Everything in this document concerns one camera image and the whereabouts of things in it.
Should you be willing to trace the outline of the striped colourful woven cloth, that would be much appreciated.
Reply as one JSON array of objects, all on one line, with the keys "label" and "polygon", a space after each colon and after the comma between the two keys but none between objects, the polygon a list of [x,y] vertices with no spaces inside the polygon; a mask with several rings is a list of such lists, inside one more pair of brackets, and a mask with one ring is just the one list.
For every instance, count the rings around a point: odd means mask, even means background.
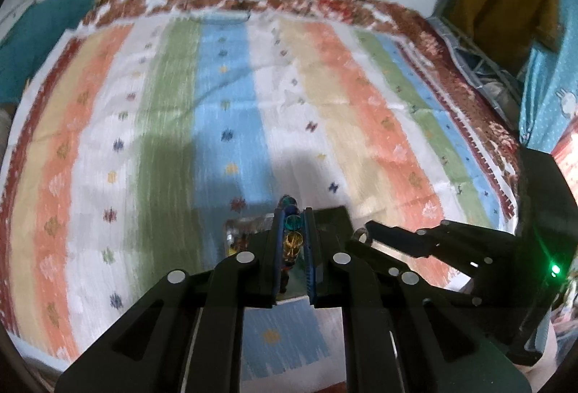
[{"label": "striped colourful woven cloth", "polygon": [[2,165],[2,323],[59,373],[168,271],[215,267],[228,221],[286,194],[357,227],[510,232],[516,149],[428,28],[218,13],[68,31]]}]

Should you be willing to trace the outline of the light blue dotted fabric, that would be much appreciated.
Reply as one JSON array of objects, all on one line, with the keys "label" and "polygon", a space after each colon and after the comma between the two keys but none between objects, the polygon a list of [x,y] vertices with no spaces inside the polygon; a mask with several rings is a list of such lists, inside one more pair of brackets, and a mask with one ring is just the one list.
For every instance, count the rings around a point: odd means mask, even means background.
[{"label": "light blue dotted fabric", "polygon": [[555,52],[536,43],[529,56],[519,116],[520,143],[551,152],[577,118],[577,0],[560,0]]}]

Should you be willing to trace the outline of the jewelry box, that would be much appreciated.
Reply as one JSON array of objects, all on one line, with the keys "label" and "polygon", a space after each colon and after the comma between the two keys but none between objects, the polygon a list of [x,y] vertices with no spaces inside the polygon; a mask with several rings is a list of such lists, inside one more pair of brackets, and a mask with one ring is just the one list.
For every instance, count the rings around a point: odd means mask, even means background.
[{"label": "jewelry box", "polygon": [[[267,213],[256,217],[227,220],[224,224],[227,254],[245,251],[252,234],[265,233],[271,229],[273,217],[274,214]],[[351,218],[345,206],[315,210],[314,217],[316,229],[320,233],[334,234],[340,243],[353,235]],[[284,230],[278,301],[307,294],[304,242],[304,230]]]}]

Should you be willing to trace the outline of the teal blanket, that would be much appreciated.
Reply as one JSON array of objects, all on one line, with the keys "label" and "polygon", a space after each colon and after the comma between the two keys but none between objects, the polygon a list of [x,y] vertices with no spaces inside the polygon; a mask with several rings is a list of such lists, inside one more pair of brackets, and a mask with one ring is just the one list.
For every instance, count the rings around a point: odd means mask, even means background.
[{"label": "teal blanket", "polygon": [[1,41],[1,103],[18,104],[26,81],[68,29],[94,7],[96,0],[45,0],[31,5]]}]

